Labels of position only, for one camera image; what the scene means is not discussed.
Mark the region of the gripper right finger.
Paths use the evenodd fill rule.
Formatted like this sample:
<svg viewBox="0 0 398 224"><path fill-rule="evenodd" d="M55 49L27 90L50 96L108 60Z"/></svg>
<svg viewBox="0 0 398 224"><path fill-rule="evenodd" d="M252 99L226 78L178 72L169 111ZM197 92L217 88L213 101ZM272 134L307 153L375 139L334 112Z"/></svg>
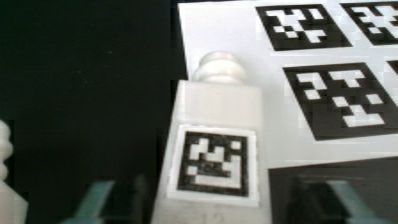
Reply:
<svg viewBox="0 0 398 224"><path fill-rule="evenodd" d="M391 224L345 180L298 176L290 195L290 224Z"/></svg>

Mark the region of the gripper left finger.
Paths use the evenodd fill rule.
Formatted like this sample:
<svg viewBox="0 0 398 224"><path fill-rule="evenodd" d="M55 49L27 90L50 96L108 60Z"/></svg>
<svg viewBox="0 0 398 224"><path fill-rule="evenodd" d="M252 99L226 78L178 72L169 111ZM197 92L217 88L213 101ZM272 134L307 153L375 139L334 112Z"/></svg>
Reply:
<svg viewBox="0 0 398 224"><path fill-rule="evenodd" d="M92 183L73 216L59 224L147 224L147 180Z"/></svg>

